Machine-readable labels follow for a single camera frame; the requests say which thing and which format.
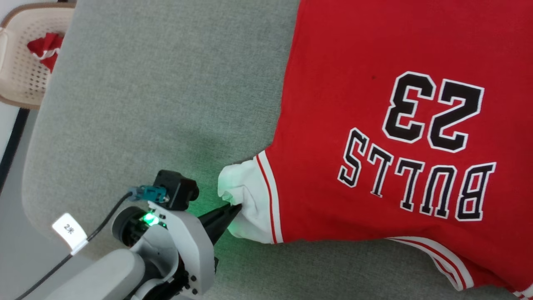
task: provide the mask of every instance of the black cable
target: black cable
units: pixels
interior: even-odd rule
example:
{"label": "black cable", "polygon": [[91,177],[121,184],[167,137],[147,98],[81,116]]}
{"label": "black cable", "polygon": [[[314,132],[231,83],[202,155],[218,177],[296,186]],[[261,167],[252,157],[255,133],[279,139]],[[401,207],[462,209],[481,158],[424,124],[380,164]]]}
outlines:
{"label": "black cable", "polygon": [[109,220],[111,220],[111,218],[113,218],[113,215],[117,212],[118,208],[122,205],[122,203],[124,203],[124,201],[126,201],[132,195],[133,195],[132,192],[128,192],[124,196],[122,196],[122,198],[120,198],[120,200],[118,200],[117,204],[115,204],[115,207],[113,207],[111,209],[111,212],[103,220],[102,224],[100,224],[100,226],[98,226],[98,228],[96,228],[96,230],[93,233],[91,233],[91,235],[89,235],[89,237],[87,238],[87,242],[90,242],[92,239],[94,239],[94,237],[97,234],[100,233],[100,231],[102,231],[102,229],[107,225],[107,223],[109,223]]}
{"label": "black cable", "polygon": [[[122,196],[120,200],[118,200],[117,204],[111,209],[111,212],[107,215],[107,217],[104,219],[102,224],[100,224],[100,226],[98,226],[98,228],[96,228],[96,230],[93,233],[91,233],[91,235],[89,235],[89,237],[87,238],[87,242],[90,242],[92,239],[94,239],[94,237],[97,234],[99,234],[102,231],[102,229],[107,225],[107,223],[109,223],[111,218],[113,218],[113,215],[117,212],[118,208],[122,205],[122,203],[124,203],[124,201],[126,201],[132,195],[133,195],[132,192],[128,192],[127,194]],[[71,254],[67,255],[59,264],[57,264],[57,266],[55,266],[52,270],[50,270],[50,272],[44,275],[39,281],[37,281],[36,284],[34,284],[31,288],[25,291],[24,294],[20,295],[15,300],[22,300],[26,298],[29,294],[31,294],[34,290],[36,290],[40,285],[42,285],[43,282],[45,282],[48,278],[50,278],[50,276],[52,276],[55,272],[57,272],[57,270],[59,270],[59,268],[61,268],[71,258],[72,258]]]}
{"label": "black cable", "polygon": [[29,109],[21,108],[19,110],[17,119],[15,119],[15,124],[13,125],[13,130],[11,131],[11,136],[7,141],[7,145],[5,145],[4,156],[0,157],[0,195],[2,194],[7,174],[9,173],[9,169],[11,169],[11,164],[15,158],[15,153],[19,147],[22,133],[24,133],[24,126],[26,125],[29,113]]}

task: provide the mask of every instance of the green led light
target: green led light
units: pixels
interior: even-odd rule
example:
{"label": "green led light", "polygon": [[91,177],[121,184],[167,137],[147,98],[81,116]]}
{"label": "green led light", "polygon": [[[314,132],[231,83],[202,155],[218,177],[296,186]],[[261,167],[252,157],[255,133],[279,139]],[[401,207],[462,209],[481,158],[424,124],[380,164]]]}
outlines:
{"label": "green led light", "polygon": [[148,226],[154,226],[154,225],[159,224],[159,218],[156,217],[156,215],[154,215],[154,214],[150,214],[150,213],[146,214],[146,215],[142,218],[142,220],[143,220],[146,224],[148,224]]}

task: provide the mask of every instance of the red and white fabric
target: red and white fabric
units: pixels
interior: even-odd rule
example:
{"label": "red and white fabric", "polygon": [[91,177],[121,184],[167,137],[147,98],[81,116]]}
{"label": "red and white fabric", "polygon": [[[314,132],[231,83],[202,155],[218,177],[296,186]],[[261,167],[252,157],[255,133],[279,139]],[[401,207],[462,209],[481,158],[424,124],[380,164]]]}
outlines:
{"label": "red and white fabric", "polygon": [[263,243],[387,238],[533,298],[533,2],[302,0],[273,143],[219,176]]}
{"label": "red and white fabric", "polygon": [[29,42],[27,47],[31,54],[51,73],[54,71],[55,61],[58,59],[62,43],[62,36],[56,33],[46,33],[44,37]]}

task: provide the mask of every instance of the chair backrest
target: chair backrest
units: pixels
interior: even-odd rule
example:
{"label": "chair backrest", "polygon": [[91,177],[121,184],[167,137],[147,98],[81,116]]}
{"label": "chair backrest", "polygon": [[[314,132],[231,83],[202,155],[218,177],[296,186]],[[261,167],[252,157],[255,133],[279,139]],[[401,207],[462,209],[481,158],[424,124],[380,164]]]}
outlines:
{"label": "chair backrest", "polygon": [[39,108],[50,71],[27,44],[47,32],[65,34],[73,12],[73,3],[38,3],[20,6],[7,15],[0,24],[0,101]]}

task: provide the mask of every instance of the gray cushion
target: gray cushion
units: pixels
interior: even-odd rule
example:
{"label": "gray cushion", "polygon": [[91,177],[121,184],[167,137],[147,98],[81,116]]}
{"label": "gray cushion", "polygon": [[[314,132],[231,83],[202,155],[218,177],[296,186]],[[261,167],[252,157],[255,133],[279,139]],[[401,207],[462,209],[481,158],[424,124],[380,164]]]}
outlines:
{"label": "gray cushion", "polygon": [[[88,231],[158,170],[198,181],[201,214],[224,203],[217,176],[270,142],[297,0],[80,1],[39,113],[23,205],[45,236],[70,212]],[[105,229],[84,251],[120,247]],[[226,234],[208,299],[513,299],[457,293],[423,253],[390,241],[280,246]]]}

